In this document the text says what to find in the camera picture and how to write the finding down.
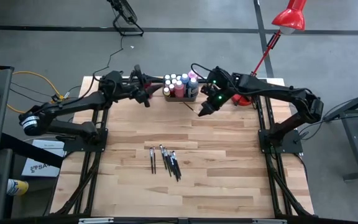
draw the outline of gray floor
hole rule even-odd
[[[253,0],[129,2],[144,27],[258,28]],[[270,22],[286,5],[286,0],[260,0],[266,29],[276,28]],[[305,18],[307,29],[358,30],[358,1],[308,1]],[[112,19],[111,8],[103,0],[0,0],[0,23],[5,24],[110,27]],[[0,65],[13,66],[16,71],[39,72],[64,93],[79,85],[84,75],[104,67],[108,55],[119,49],[119,41],[120,36],[115,32],[0,31]],[[126,74],[137,63],[145,73],[163,75],[186,72],[192,62],[247,73],[262,55],[259,34],[154,32],[146,33],[143,38],[125,38],[123,47],[124,51],[113,57],[111,68]],[[284,78],[287,85],[312,89],[325,102],[324,111],[358,95],[358,35],[283,36],[270,60],[274,77]],[[266,77],[263,65],[259,76]],[[15,75],[13,80],[53,94],[37,77]],[[48,100],[18,90],[38,100]],[[34,104],[15,93],[11,93],[9,103],[19,110],[27,110]],[[17,122],[17,114],[8,111],[4,131],[27,138]],[[342,181],[344,174],[357,171],[342,124],[324,124],[303,146],[315,213],[326,218],[358,221],[358,180]],[[17,161],[18,176],[23,159]],[[33,187],[32,192],[16,200],[15,216],[43,212],[54,180],[37,181],[34,186],[41,187]]]

